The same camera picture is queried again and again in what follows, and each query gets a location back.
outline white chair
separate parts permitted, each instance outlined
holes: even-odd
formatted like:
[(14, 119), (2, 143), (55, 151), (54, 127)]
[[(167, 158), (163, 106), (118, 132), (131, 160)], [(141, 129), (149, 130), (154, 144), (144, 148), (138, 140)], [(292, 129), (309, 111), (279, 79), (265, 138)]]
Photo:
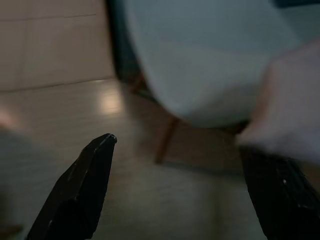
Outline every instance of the white chair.
[(146, 82), (175, 118), (215, 128), (247, 120), (271, 58), (318, 35), (320, 7), (281, 10), (268, 0), (125, 0)]

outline black metal tool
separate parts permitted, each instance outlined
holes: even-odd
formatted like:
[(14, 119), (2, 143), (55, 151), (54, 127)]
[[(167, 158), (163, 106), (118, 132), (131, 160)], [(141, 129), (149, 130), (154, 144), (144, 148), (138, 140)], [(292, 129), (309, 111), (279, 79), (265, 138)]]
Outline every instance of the black metal tool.
[(269, 240), (319, 240), (320, 201), (291, 158), (241, 147), (245, 181)]
[(27, 240), (91, 239), (105, 200), (116, 142), (108, 133), (82, 150), (56, 182)]
[(273, 0), (279, 8), (298, 7), (304, 5), (320, 4), (320, 0)]

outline white cloth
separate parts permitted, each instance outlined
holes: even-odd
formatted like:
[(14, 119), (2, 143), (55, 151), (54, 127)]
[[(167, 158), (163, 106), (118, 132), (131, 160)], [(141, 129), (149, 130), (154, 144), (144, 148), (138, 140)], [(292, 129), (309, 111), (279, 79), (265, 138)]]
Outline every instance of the white cloth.
[(275, 59), (240, 145), (320, 165), (320, 39)]

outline tiled floor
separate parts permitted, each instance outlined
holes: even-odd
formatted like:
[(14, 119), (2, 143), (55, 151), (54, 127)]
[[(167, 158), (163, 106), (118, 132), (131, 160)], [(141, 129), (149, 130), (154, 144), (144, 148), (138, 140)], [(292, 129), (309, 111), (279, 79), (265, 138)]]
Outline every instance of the tiled floor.
[(265, 239), (231, 136), (182, 123), (154, 164), (169, 116), (113, 77), (101, 4), (0, 1), (0, 224), (25, 235), (58, 176), (109, 132), (118, 143), (94, 239)]
[(92, 138), (110, 132), (118, 143), (94, 239), (264, 239), (230, 136), (181, 124), (158, 166), (168, 114), (114, 79), (0, 100), (7, 221), (28, 229), (57, 177)]

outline floor tile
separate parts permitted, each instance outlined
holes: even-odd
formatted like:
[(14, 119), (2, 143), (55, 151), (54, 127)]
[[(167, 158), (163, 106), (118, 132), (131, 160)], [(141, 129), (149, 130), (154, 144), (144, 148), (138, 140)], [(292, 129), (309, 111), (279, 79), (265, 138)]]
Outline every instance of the floor tile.
[(23, 87), (113, 75), (106, 25), (96, 16), (31, 21)]
[(0, 22), (0, 90), (17, 84), (26, 40), (25, 21)]
[(31, 0), (32, 18), (94, 15), (97, 0)]
[(0, 20), (26, 19), (30, 13), (29, 0), (1, 0)]

